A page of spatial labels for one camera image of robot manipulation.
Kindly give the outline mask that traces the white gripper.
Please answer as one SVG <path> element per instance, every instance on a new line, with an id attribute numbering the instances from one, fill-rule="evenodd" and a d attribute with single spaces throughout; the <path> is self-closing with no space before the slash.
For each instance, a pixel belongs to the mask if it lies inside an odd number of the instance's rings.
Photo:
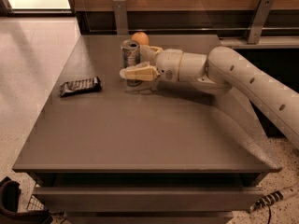
<path id="1" fill-rule="evenodd" d="M 194 82 L 206 73 L 205 54 L 180 49 L 141 45 L 140 61 L 143 63 L 120 70 L 120 76 L 127 80 L 153 81 L 160 76 L 163 81 Z"/>

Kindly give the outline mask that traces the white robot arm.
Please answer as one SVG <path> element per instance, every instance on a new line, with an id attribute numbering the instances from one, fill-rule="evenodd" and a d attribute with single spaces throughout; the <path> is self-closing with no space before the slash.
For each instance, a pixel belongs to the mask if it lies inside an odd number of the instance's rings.
<path id="1" fill-rule="evenodd" d="M 188 82 L 210 94 L 223 94 L 236 88 L 299 147 L 299 93 L 270 77 L 233 49 L 220 46 L 205 55 L 143 46 L 141 56 L 141 63 L 120 70 L 122 78 Z"/>

